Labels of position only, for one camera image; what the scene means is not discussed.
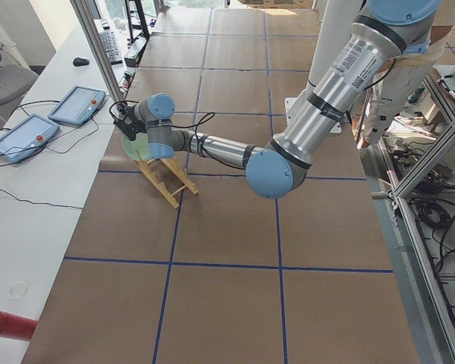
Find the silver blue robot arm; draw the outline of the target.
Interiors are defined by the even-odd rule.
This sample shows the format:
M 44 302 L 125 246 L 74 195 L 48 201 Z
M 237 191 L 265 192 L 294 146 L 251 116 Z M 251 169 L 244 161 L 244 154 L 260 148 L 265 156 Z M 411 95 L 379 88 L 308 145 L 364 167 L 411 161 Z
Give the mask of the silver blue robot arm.
M 312 165 L 312 154 L 368 88 L 389 59 L 426 52 L 439 1 L 368 1 L 351 24 L 351 37 L 313 90 L 305 89 L 293 104 L 294 116 L 266 147 L 200 133 L 196 126 L 175 127 L 174 100 L 164 93 L 129 106 L 121 102 L 114 124 L 131 141 L 148 138 L 153 159 L 177 151 L 212 158 L 243 169 L 251 189 L 276 199 L 296 189 Z

